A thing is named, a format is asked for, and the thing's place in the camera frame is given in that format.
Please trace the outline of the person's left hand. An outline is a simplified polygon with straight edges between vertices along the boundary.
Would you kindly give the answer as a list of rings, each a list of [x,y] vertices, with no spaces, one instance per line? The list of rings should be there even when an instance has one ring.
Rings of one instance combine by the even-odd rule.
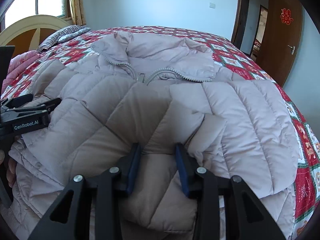
[[[3,150],[0,151],[0,164],[2,164],[5,161],[5,153]],[[8,168],[7,168],[7,181],[8,181],[8,185],[12,188],[15,181],[16,181],[16,165],[17,162],[12,159],[11,157],[9,157],[8,160]]]

